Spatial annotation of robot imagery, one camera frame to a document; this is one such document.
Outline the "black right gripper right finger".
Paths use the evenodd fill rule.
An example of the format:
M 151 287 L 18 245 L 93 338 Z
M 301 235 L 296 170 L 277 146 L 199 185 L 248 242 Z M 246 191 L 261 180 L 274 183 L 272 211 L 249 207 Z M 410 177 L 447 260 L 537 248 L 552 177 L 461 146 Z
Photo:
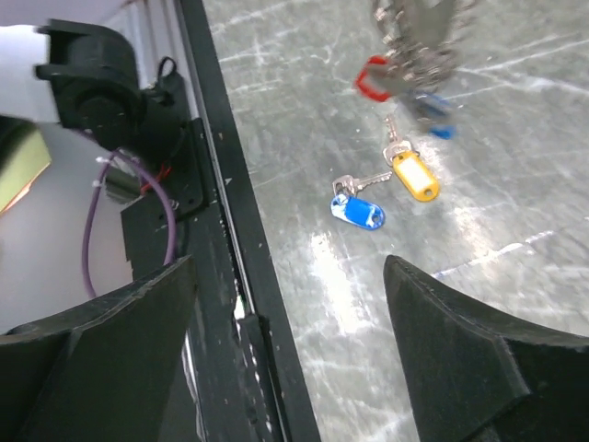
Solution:
M 587 440 L 587 338 L 492 308 L 398 256 L 384 282 L 420 440 Z

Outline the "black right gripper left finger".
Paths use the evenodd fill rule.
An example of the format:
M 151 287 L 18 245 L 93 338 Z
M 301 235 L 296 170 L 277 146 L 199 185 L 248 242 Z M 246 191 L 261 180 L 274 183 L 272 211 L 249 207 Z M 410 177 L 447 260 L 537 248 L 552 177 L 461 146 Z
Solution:
M 2 440 L 156 441 L 196 295 L 185 257 L 2 335 Z

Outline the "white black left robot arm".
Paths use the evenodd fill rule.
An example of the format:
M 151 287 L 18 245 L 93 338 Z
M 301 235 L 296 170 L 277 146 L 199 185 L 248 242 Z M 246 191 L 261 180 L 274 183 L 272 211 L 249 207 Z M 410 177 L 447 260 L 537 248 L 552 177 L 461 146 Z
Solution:
M 133 46 L 99 25 L 51 19 L 1 28 L 1 120 L 59 124 L 98 145 L 149 163 L 180 148 L 188 113 L 176 62 L 164 57 L 155 83 L 139 85 Z

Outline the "metal disc with key rings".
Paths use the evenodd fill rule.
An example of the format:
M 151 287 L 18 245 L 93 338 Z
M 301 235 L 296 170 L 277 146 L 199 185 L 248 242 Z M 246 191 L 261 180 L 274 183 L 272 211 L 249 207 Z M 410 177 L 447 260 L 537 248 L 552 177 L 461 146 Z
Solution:
M 476 1 L 374 1 L 372 15 L 385 63 L 370 67 L 378 85 L 397 95 L 410 90 L 434 92 L 454 73 L 456 46 L 475 21 Z

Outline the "yellow key tag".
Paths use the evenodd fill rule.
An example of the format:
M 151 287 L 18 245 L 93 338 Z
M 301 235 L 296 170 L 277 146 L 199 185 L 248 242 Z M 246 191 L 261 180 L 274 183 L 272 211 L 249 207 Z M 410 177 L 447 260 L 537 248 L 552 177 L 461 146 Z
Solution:
M 434 200 L 440 191 L 440 184 L 420 158 L 413 144 L 398 133 L 393 115 L 386 117 L 388 130 L 387 146 L 383 157 L 413 198 L 422 203 Z

